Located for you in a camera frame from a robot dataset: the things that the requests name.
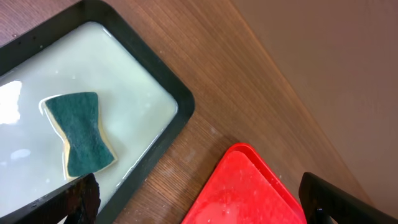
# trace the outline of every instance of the wood grain surface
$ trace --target wood grain surface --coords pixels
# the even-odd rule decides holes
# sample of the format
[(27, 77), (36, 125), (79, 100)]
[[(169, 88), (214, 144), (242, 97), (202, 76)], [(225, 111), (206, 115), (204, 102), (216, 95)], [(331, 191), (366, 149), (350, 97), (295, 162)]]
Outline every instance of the wood grain surface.
[[(76, 1), (2, 0), (0, 44)], [(298, 198), (313, 172), (371, 203), (228, 0), (109, 0), (191, 89), (196, 111), (116, 223), (178, 223), (217, 162), (252, 144)]]

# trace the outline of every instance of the tray rim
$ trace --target tray rim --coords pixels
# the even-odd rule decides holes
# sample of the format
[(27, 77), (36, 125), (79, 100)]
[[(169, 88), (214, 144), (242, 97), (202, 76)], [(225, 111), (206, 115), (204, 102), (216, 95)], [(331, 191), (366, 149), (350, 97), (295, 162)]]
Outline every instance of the tray rim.
[(104, 26), (177, 102), (174, 118), (99, 212), (97, 223), (111, 223), (191, 118), (195, 100), (191, 91), (116, 10), (99, 0), (79, 1), (1, 46), (0, 78), (86, 22)]

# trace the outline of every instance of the red container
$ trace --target red container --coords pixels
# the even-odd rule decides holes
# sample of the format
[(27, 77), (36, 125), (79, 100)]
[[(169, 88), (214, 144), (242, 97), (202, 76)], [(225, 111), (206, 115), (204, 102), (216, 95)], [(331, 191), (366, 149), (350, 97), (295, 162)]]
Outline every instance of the red container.
[(182, 223), (306, 223), (296, 199), (248, 144), (230, 147)]

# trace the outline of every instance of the green scouring pad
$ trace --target green scouring pad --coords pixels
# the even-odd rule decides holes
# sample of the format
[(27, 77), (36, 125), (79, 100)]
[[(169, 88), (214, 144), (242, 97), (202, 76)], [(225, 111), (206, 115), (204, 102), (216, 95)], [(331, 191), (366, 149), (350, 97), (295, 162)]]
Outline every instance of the green scouring pad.
[(96, 93), (56, 96), (45, 105), (54, 128), (65, 143), (68, 178), (97, 172), (117, 160), (102, 128)]

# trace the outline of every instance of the black plastic edge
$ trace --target black plastic edge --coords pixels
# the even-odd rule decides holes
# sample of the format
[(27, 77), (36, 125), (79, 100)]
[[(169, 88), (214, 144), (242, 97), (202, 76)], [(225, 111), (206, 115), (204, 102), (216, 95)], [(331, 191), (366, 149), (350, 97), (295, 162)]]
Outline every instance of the black plastic edge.
[(109, 4), (99, 0), (80, 1), (1, 47), (0, 78), (73, 29), (90, 21), (103, 25), (173, 96), (178, 105), (173, 120), (98, 214), (97, 223), (111, 223), (188, 122), (195, 110), (195, 100), (191, 91), (129, 24)]
[(398, 223), (310, 172), (303, 174), (298, 196), (308, 224), (332, 224), (330, 217), (337, 223)]

